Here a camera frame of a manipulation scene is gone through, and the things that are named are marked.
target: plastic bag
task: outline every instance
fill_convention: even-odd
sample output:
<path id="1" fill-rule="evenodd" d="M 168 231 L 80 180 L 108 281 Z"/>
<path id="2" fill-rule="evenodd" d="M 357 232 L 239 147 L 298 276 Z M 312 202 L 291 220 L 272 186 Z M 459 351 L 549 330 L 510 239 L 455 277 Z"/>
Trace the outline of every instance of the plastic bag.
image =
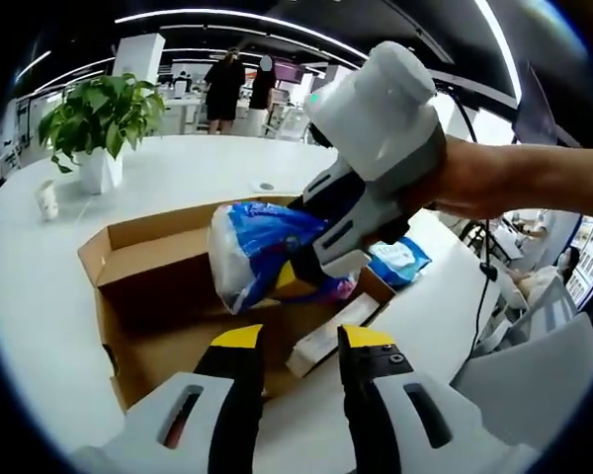
<path id="1" fill-rule="evenodd" d="M 395 289 L 413 283 L 417 274 L 432 262 L 408 237 L 402 237 L 393 245 L 378 242 L 370 247 L 369 253 L 372 254 L 370 269 Z"/>
<path id="2" fill-rule="evenodd" d="M 219 207 L 211 221 L 209 259 L 215 290 L 226 308 L 237 314 L 261 301 L 291 253 L 311 243 L 324 227 L 324 220 L 265 202 Z M 331 277 L 314 294 L 283 301 L 345 299 L 356 283 L 357 276 Z"/>

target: cardboard box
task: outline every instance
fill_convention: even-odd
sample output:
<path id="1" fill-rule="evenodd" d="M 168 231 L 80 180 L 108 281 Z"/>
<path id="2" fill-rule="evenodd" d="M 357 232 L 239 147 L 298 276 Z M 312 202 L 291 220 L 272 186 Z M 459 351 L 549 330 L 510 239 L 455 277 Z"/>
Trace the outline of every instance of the cardboard box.
<path id="1" fill-rule="evenodd" d="M 292 197 L 261 200 L 287 204 Z M 363 270 L 348 301 L 261 304 L 245 314 L 228 314 L 215 293 L 207 254 L 207 227 L 225 203 L 110 225 L 79 249 L 95 288 L 101 339 L 124 410 L 173 374 L 193 371 L 224 331 L 259 323 L 265 325 L 266 390 L 271 398 L 281 396 L 299 381 L 286 367 L 297 341 L 363 292 L 378 302 L 379 311 L 395 295 Z"/>

